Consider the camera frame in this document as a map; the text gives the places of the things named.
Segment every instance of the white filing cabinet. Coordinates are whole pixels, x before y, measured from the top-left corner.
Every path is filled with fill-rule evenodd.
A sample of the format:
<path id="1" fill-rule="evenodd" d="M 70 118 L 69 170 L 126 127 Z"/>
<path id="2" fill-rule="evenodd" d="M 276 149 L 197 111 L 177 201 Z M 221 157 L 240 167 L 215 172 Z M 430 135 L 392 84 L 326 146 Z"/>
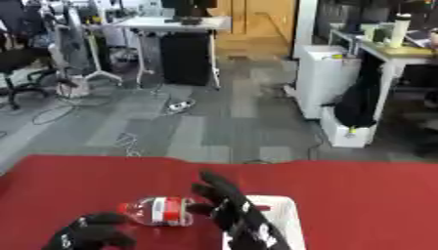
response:
<path id="1" fill-rule="evenodd" d="M 304 46 L 294 96 L 306 119 L 321 119 L 322 105 L 341 96 L 358 77 L 359 59 L 333 59 L 346 54 L 337 46 Z"/>

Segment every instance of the doorway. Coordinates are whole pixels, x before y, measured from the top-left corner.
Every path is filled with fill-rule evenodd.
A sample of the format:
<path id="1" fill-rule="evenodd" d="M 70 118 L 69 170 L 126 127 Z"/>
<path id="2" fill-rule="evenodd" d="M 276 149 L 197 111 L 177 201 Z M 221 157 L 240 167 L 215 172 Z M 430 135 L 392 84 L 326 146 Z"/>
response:
<path id="1" fill-rule="evenodd" d="M 296 0 L 218 0 L 213 16 L 232 17 L 232 30 L 217 38 L 221 56 L 283 57 L 293 39 Z"/>

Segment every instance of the yellow sticker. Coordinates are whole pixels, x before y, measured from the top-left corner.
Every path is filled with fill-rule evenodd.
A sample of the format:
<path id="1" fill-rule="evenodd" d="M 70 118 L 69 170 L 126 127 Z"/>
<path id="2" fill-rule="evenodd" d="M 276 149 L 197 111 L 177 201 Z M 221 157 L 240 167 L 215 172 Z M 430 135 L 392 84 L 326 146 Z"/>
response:
<path id="1" fill-rule="evenodd" d="M 333 59 L 342 59 L 343 55 L 333 55 L 331 56 Z"/>

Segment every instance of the red bottle label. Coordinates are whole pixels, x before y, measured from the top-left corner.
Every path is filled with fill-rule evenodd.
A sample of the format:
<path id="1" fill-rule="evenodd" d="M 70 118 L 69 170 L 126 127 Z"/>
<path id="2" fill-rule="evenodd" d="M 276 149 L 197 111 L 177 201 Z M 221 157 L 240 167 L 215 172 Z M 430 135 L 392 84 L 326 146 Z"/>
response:
<path id="1" fill-rule="evenodd" d="M 159 197 L 153 201 L 153 222 L 180 222 L 181 205 L 180 197 Z"/>

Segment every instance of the computer monitor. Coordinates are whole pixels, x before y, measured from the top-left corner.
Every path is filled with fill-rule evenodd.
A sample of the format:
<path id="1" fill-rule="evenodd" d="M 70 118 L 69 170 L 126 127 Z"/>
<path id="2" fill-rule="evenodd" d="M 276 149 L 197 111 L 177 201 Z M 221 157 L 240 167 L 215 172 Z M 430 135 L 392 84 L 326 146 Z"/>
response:
<path id="1" fill-rule="evenodd" d="M 347 33 L 363 33 L 361 25 L 363 23 L 377 22 L 366 19 L 367 8 L 384 8 L 391 7 L 401 0 L 336 0 L 337 4 L 357 7 L 352 10 L 347 18 L 344 31 Z"/>
<path id="2" fill-rule="evenodd" d="M 195 0 L 199 8 L 217 8 L 217 0 Z"/>
<path id="3" fill-rule="evenodd" d="M 217 0 L 161 0 L 163 8 L 175 9 L 176 17 L 190 17 L 194 8 L 216 8 Z"/>

